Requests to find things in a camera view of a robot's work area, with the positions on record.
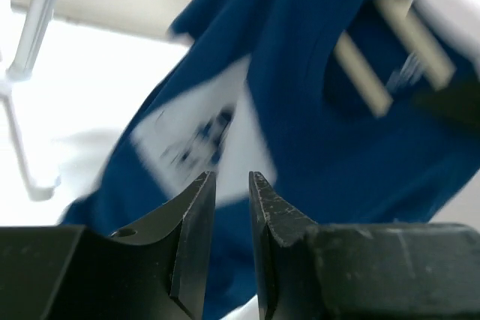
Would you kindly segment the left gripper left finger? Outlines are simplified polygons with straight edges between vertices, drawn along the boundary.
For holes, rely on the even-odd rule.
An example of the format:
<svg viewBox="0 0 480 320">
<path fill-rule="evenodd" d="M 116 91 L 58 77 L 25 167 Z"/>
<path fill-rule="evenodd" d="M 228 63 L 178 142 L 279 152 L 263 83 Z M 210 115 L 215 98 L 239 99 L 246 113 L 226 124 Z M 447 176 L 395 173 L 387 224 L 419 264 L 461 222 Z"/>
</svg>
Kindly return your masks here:
<svg viewBox="0 0 480 320">
<path fill-rule="evenodd" d="M 109 237 L 84 226 L 1 229 L 3 319 L 200 319 L 215 174 Z"/>
</svg>

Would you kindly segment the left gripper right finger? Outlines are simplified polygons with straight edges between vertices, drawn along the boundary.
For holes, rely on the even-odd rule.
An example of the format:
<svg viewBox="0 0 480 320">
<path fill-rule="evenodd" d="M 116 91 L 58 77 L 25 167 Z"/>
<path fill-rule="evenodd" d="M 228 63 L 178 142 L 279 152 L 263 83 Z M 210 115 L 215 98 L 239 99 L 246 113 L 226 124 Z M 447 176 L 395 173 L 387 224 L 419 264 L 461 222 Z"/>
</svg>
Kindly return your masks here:
<svg viewBox="0 0 480 320">
<path fill-rule="evenodd" d="M 458 223 L 320 225 L 249 174 L 261 319 L 477 319 L 479 233 Z"/>
</svg>

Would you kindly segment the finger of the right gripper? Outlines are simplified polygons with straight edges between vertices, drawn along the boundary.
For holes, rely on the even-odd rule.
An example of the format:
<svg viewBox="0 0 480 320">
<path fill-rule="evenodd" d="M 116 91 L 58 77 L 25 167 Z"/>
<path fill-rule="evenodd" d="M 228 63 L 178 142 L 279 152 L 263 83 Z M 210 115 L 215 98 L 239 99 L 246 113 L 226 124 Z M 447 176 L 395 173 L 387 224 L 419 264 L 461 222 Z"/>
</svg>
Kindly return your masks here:
<svg viewBox="0 0 480 320">
<path fill-rule="evenodd" d="M 436 121 L 447 127 L 479 136 L 479 75 L 471 70 L 454 76 L 445 88 L 425 85 L 412 96 L 416 121 Z"/>
</svg>

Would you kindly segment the cream plastic clothes hanger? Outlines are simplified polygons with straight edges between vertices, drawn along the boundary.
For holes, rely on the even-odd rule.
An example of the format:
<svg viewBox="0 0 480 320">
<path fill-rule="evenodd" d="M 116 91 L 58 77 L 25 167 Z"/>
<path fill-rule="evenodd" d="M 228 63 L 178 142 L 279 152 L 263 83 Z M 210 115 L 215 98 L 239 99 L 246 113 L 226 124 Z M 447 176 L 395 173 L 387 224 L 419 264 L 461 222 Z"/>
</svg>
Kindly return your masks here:
<svg viewBox="0 0 480 320">
<path fill-rule="evenodd" d="M 454 61 L 408 0 L 370 0 L 338 38 L 325 95 L 348 116 L 387 114 L 414 91 L 445 88 Z"/>
</svg>

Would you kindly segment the blue Mickey Mouse t-shirt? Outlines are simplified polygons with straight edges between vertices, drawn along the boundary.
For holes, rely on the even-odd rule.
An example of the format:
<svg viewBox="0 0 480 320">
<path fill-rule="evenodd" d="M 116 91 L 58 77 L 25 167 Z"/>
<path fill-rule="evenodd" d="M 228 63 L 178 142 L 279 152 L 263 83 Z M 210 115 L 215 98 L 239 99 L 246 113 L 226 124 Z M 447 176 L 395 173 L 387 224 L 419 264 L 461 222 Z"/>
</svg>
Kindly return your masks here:
<svg viewBox="0 0 480 320">
<path fill-rule="evenodd" d="M 203 316 L 257 291 L 248 175 L 318 223 L 424 223 L 479 170 L 479 140 L 416 121 L 412 96 L 348 116 L 325 94 L 338 38 L 370 0 L 193 0 L 171 25 L 192 44 L 119 138 L 97 188 L 62 223 L 109 235 L 217 174 Z M 479 75 L 479 10 L 408 0 L 454 61 Z"/>
</svg>

